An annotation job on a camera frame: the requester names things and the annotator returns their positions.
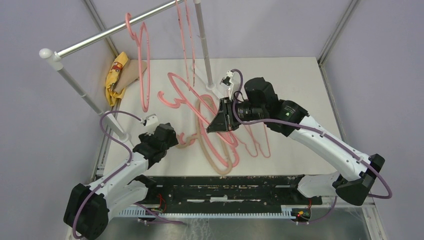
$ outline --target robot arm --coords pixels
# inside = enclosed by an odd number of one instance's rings
[[[122,210],[145,199],[153,181],[142,173],[178,144],[177,135],[169,123],[158,124],[156,121],[147,126],[147,130],[152,125],[157,126],[153,134],[138,136],[140,143],[133,148],[131,161],[128,162],[127,156],[109,174],[87,186],[79,183],[72,189],[63,221],[72,227],[83,201],[92,194],[76,222],[76,230],[88,240],[99,237],[109,221]]]
[[[233,84],[231,78],[232,75],[227,74],[221,84],[230,87]],[[247,100],[235,104],[235,112],[241,121],[269,119],[291,124],[265,122],[272,131],[305,145],[337,170],[328,175],[304,176],[297,188],[300,193],[307,198],[339,196],[352,205],[363,204],[376,175],[348,151],[371,165],[377,172],[381,170],[385,162],[384,158],[378,154],[369,156],[357,151],[329,133],[303,107],[290,100],[278,99],[271,83],[265,81],[263,77],[247,81],[244,90]],[[234,115],[232,107],[235,100],[232,98],[233,96],[229,94],[229,97],[219,100],[219,110],[206,129],[208,133],[238,129],[241,123]]]

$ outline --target lavender wall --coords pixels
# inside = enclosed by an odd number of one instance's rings
[[[422,0],[361,1],[325,65],[348,142],[386,159],[393,198],[376,204],[391,240],[422,239],[423,13]]]
[[[168,0],[94,0],[107,27],[124,21],[125,14],[143,13]],[[196,57],[202,47],[193,0],[190,6]],[[204,25],[211,58],[318,57],[350,0],[202,0]],[[187,21],[183,11],[184,28]],[[146,21],[152,59],[182,59],[176,8]],[[140,23],[133,29],[139,31]],[[112,39],[119,51],[137,58],[127,31]],[[187,50],[190,49],[187,38]]]
[[[97,32],[81,1],[0,3],[1,239],[64,239],[69,194],[86,183],[102,134],[99,117],[39,57]],[[112,56],[103,42],[63,60],[106,109]]]

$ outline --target white tabletop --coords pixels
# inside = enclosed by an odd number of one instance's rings
[[[280,99],[296,102],[308,110],[309,114],[324,128],[337,137],[340,136],[315,57],[217,58],[211,59],[210,64],[212,76],[216,82],[231,69],[239,69],[243,73],[244,81],[255,77],[264,77],[267,82],[272,83],[275,93]],[[196,65],[204,69],[202,59],[196,59]],[[160,102],[157,97],[159,91],[164,91],[164,97],[169,102],[174,102],[174,98],[179,98],[167,77],[168,72],[176,73],[185,78],[184,60],[152,60],[148,112],[144,113],[141,108],[138,81],[127,87],[119,110],[133,113],[142,118],[156,114],[161,123],[171,123],[177,134],[184,132],[186,136],[189,136],[196,130],[194,113],[184,104],[178,109],[169,108]],[[180,89],[186,93],[190,102],[194,104],[195,96],[178,79],[175,81]],[[195,89],[199,94],[207,93],[205,85],[200,80],[196,81]],[[213,118],[211,114],[206,115],[209,120]],[[123,114],[119,115],[117,120],[122,128],[131,134],[132,143],[138,144],[138,135],[143,133],[143,126],[135,119]],[[252,129],[266,153],[267,144],[264,138],[263,125],[261,123],[253,125]],[[318,175],[335,171],[330,164],[304,145],[269,129],[267,132],[271,157],[264,158],[259,154],[258,157],[253,158],[247,153],[243,145],[239,145],[237,151],[240,155],[240,163],[233,168],[228,174],[229,176]],[[247,142],[250,149],[254,151],[253,144],[244,127],[240,127],[234,133]],[[214,146],[221,150],[218,137],[213,134],[215,133],[209,134],[210,138]],[[128,152],[123,147],[111,142],[106,156],[104,173],[107,174],[115,168],[127,155]],[[216,162],[218,166],[224,169],[224,166],[218,160]],[[184,149],[171,148],[160,163],[155,164],[144,174],[147,176],[217,176],[217,173],[207,162],[198,142]]]

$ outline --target purple cable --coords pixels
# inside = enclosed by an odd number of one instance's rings
[[[235,116],[235,119],[237,119],[237,121],[239,123],[241,123],[243,125],[252,125],[252,124],[257,124],[257,123],[276,123],[276,124],[284,124],[284,125],[292,126],[292,127],[295,127],[295,128],[301,128],[301,129],[306,129],[306,130],[316,132],[316,133],[320,134],[321,136],[326,137],[327,139],[329,139],[330,141],[335,143],[337,146],[339,146],[341,149],[345,150],[347,153],[352,155],[352,157],[354,157],[358,162],[363,164],[365,167],[367,167],[369,170],[371,170],[371,172],[373,174],[375,174],[377,176],[377,178],[381,181],[381,183],[384,185],[385,189],[387,190],[387,195],[383,196],[383,195],[375,195],[375,194],[369,193],[368,194],[369,197],[373,197],[373,198],[376,198],[376,199],[390,199],[393,196],[392,190],[390,189],[389,185],[384,180],[384,178],[380,175],[380,173],[377,172],[377,170],[375,170],[372,166],[370,166],[365,161],[362,161],[362,159],[358,155],[356,155],[353,151],[351,151],[349,148],[347,148],[344,144],[339,142],[337,139],[335,139],[334,137],[332,137],[328,134],[325,134],[324,132],[322,132],[322,131],[320,131],[316,128],[313,128],[313,127],[310,127],[310,126],[305,126],[305,125],[300,125],[300,124],[296,124],[296,123],[292,123],[292,122],[288,122],[288,121],[271,119],[271,118],[255,120],[255,121],[242,121],[239,118],[239,115],[236,112],[236,103],[238,102],[237,97],[239,96],[239,93],[242,90],[242,86],[243,86],[243,75],[242,75],[242,72],[238,69],[233,69],[233,70],[231,70],[231,72],[237,72],[240,75],[240,87],[238,88],[238,91],[235,93],[234,102],[232,104],[232,112]]]
[[[148,209],[147,207],[141,205],[140,203],[134,203],[134,205],[141,207],[142,209],[146,210],[152,216],[155,216],[156,218],[162,220],[162,221],[151,221],[151,222],[149,222],[149,224],[177,224],[177,225],[184,224],[183,221],[172,221],[172,220],[168,220],[166,218],[163,218],[163,217],[159,216],[158,214],[156,214],[155,212]]]
[[[100,118],[100,129],[101,131],[108,137],[110,138],[112,141],[118,143],[119,145],[123,146],[129,153],[129,158],[127,160],[127,163],[131,162],[131,160],[133,159],[133,152],[131,151],[131,149],[125,145],[123,142],[119,141],[118,139],[114,138],[112,135],[110,135],[109,133],[106,132],[105,128],[103,127],[103,119],[105,119],[105,117],[109,114],[114,114],[114,113],[120,113],[120,114],[126,114],[129,115],[135,119],[137,119],[138,121],[141,121],[141,118],[139,118],[138,116],[126,112],[126,111],[120,111],[120,110],[114,110],[114,111],[109,111],[105,114],[103,114]],[[117,175],[119,172],[121,172],[124,168],[126,168],[127,165],[124,164],[122,165],[120,168],[118,168],[115,172],[113,172],[112,174],[110,174],[108,177],[106,177],[101,183],[105,184],[106,182],[108,182],[111,178],[113,178],[115,175]],[[78,218],[81,215],[81,212],[83,211],[84,206],[87,204],[87,202],[89,201],[89,199],[93,196],[93,194],[99,190],[102,186],[99,184],[98,186],[96,186],[88,195],[87,197],[84,199],[84,201],[82,201],[81,205],[78,208],[78,211],[76,212],[75,215],[75,219],[73,220],[73,224],[72,224],[72,235],[75,239],[82,239],[83,236],[78,236],[77,235],[77,222],[78,222]]]

